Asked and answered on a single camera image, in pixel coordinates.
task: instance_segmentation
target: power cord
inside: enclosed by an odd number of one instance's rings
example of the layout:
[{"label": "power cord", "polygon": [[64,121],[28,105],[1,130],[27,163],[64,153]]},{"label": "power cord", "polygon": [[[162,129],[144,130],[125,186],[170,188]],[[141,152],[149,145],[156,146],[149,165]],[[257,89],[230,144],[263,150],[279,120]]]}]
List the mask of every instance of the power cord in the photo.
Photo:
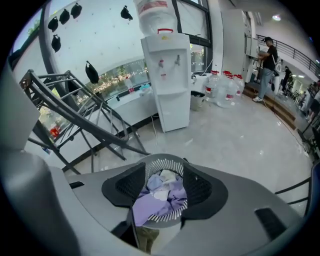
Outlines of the power cord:
[{"label": "power cord", "polygon": [[292,133],[291,129],[290,129],[290,128],[285,124],[285,122],[275,113],[276,95],[274,95],[273,104],[272,104],[272,109],[270,109],[270,108],[267,106],[267,104],[266,104],[266,102],[264,101],[264,99],[262,99],[262,101],[263,101],[265,107],[266,107],[267,109],[269,109],[270,111],[273,112],[273,114],[283,123],[283,125],[287,128],[287,130],[288,130],[288,131],[291,133],[291,135],[295,138],[296,142],[304,149],[305,147],[303,146],[303,144],[300,143],[300,141],[297,139],[297,137]]},{"label": "power cord", "polygon": [[153,149],[153,152],[152,154],[155,153],[155,150],[157,148],[157,145],[158,145],[158,136],[157,136],[157,131],[156,131],[156,128],[155,128],[155,123],[154,123],[154,119],[153,119],[153,115],[150,116],[151,117],[151,120],[152,120],[152,126],[153,126],[153,130],[154,130],[154,135],[155,135],[155,145],[154,145],[154,149]]}]

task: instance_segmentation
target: faucet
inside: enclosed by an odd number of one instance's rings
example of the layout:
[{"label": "faucet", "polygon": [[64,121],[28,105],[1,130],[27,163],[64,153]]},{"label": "faucet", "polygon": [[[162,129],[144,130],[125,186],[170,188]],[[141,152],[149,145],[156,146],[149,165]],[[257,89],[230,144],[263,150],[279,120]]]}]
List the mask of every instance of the faucet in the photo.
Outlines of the faucet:
[{"label": "faucet", "polygon": [[180,55],[179,54],[176,56],[176,60],[175,60],[174,64],[177,64],[178,66],[180,66]]}]

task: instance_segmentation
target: ceiling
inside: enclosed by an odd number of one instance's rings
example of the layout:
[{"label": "ceiling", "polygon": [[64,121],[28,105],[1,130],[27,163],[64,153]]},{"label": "ceiling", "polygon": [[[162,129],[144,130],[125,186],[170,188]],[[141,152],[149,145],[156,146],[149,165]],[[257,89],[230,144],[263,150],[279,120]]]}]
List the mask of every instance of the ceiling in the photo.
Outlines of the ceiling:
[{"label": "ceiling", "polygon": [[305,73],[301,72],[300,69],[296,68],[294,65],[291,65],[289,62],[283,61],[283,67],[287,66],[293,75],[296,75],[295,79],[297,79],[300,83],[302,83],[305,86],[308,86],[313,82],[312,79],[310,79]]}]

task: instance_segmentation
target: tiled floor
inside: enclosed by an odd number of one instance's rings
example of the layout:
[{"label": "tiled floor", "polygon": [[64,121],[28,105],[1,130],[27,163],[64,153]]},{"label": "tiled floor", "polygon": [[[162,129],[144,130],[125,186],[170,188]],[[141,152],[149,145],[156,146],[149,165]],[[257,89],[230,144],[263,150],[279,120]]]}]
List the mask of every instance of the tiled floor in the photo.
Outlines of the tiled floor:
[{"label": "tiled floor", "polygon": [[[269,109],[242,96],[233,108],[220,108],[208,102],[201,111],[190,111],[189,127],[163,133],[159,119],[139,129],[150,153],[169,153],[189,162],[252,179],[272,192],[292,186],[310,176],[311,160],[294,136]],[[291,132],[300,141],[296,131]],[[138,147],[133,139],[129,142]],[[123,150],[122,161],[107,149],[94,159],[96,172],[135,163],[143,155]],[[90,158],[75,166],[89,173]],[[308,185],[281,195],[286,202],[307,196]],[[293,207],[303,215],[305,202]]]}]

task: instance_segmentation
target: stairs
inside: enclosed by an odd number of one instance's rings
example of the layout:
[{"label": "stairs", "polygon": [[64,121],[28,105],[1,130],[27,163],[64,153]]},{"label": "stairs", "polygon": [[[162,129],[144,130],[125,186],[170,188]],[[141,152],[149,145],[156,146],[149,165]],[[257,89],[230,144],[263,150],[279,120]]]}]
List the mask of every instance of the stairs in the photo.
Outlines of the stairs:
[{"label": "stairs", "polygon": [[[253,99],[255,96],[255,92],[258,92],[253,87],[251,87],[249,84],[246,84],[244,86],[243,94]],[[281,103],[279,103],[277,100],[274,100],[273,98],[265,95],[264,96],[264,102],[261,102],[261,104],[266,105],[271,111],[273,111],[277,116],[279,116],[284,122],[286,122],[291,129],[295,130],[295,120],[296,117]]]}]

